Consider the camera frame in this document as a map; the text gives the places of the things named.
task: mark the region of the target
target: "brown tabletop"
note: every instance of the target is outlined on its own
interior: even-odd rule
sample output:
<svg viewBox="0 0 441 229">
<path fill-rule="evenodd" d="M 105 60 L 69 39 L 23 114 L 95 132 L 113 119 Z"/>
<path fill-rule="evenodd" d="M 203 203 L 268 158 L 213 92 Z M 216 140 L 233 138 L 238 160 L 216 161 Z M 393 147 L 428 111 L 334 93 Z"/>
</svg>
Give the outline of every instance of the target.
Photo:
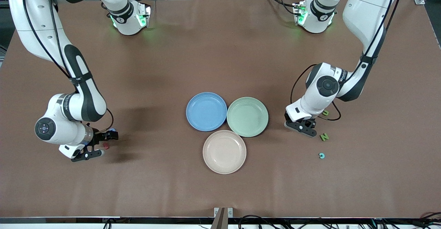
<svg viewBox="0 0 441 229">
<path fill-rule="evenodd" d="M 318 120 L 329 140 L 283 126 L 291 87 L 307 66 L 354 70 L 362 45 L 342 21 L 345 3 L 326 32 L 310 34 L 267 0 L 158 1 L 151 27 L 135 36 L 118 33 L 99 2 L 61 6 L 64 30 L 120 132 L 103 157 L 77 163 L 33 132 L 49 98 L 73 87 L 15 34 L 0 69 L 0 216 L 212 216 L 220 206 L 271 217 L 441 210 L 441 50 L 412 0 L 401 0 L 361 97 L 336 100 L 341 120 Z M 234 174 L 205 165 L 211 132 L 186 120 L 188 101 L 204 91 L 228 105 L 254 97 L 268 108 L 268 127 L 244 138 L 247 159 Z M 299 84 L 294 99 L 304 91 Z M 109 123 L 105 116 L 93 126 Z"/>
</svg>

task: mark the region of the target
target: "blue object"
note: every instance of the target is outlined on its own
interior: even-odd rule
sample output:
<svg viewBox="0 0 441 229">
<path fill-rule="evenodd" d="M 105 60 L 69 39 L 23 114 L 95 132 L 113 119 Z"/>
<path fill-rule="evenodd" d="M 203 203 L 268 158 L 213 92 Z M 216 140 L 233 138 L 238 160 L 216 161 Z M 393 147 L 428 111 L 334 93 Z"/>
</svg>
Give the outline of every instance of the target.
<svg viewBox="0 0 441 229">
<path fill-rule="evenodd" d="M 200 93 L 189 101 L 186 115 L 188 122 L 195 129 L 212 131 L 225 122 L 227 104 L 222 97 L 215 93 Z"/>
</svg>

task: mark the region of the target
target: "gray floor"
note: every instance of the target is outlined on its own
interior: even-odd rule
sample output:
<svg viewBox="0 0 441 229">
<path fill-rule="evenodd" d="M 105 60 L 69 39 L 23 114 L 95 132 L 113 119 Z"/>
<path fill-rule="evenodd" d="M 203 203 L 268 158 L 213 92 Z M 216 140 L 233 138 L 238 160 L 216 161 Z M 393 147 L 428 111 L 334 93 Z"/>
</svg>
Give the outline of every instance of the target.
<svg viewBox="0 0 441 229">
<path fill-rule="evenodd" d="M 441 39 L 441 0 L 428 0 L 425 2 L 425 8 L 429 15 L 433 30 L 438 39 Z M 0 9 L 0 45 L 8 48 L 15 27 L 12 22 L 11 12 L 9 9 Z"/>
</svg>

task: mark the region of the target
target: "red object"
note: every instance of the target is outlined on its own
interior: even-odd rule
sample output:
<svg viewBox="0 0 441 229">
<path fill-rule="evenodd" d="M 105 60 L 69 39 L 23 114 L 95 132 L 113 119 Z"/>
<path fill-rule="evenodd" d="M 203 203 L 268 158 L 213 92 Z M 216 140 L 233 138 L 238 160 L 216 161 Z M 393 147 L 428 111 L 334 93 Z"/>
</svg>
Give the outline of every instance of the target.
<svg viewBox="0 0 441 229">
<path fill-rule="evenodd" d="M 109 143 L 104 142 L 103 143 L 103 147 L 104 147 L 104 149 L 109 149 L 110 148 Z"/>
</svg>

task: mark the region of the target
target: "robotic arm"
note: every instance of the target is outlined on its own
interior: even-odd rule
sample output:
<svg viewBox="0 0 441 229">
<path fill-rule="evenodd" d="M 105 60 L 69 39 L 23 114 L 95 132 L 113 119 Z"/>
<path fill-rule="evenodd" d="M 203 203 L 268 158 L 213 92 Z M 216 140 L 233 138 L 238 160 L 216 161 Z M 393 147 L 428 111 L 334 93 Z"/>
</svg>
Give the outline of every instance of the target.
<svg viewBox="0 0 441 229">
<path fill-rule="evenodd" d="M 67 39 L 57 14 L 59 2 L 79 1 L 82 0 L 9 0 L 12 18 L 25 48 L 57 64 L 75 87 L 71 94 L 54 95 L 46 113 L 35 125 L 38 138 L 60 144 L 60 152 L 72 161 L 99 157 L 104 151 L 94 150 L 94 145 L 118 139 L 115 131 L 101 132 L 82 124 L 82 121 L 101 119 L 107 106 L 81 52 Z M 122 34 L 137 33 L 147 25 L 150 8 L 144 4 L 128 0 L 102 1 Z"/>
<path fill-rule="evenodd" d="M 305 29 L 321 32 L 326 29 L 332 19 L 332 14 L 326 20 L 320 21 L 317 12 L 313 12 L 316 4 L 324 0 L 312 0 L 303 7 L 303 15 L 297 17 L 305 22 Z M 354 72 L 348 72 L 328 63 L 317 64 L 309 73 L 306 81 L 307 90 L 303 97 L 286 107 L 285 127 L 299 131 L 307 136 L 315 136 L 315 118 L 328 107 L 335 98 L 343 101 L 355 100 L 363 91 L 367 76 L 377 59 L 386 32 L 383 23 L 393 0 L 348 0 L 343 11 L 343 21 L 348 29 L 362 42 L 363 52 Z"/>
</svg>

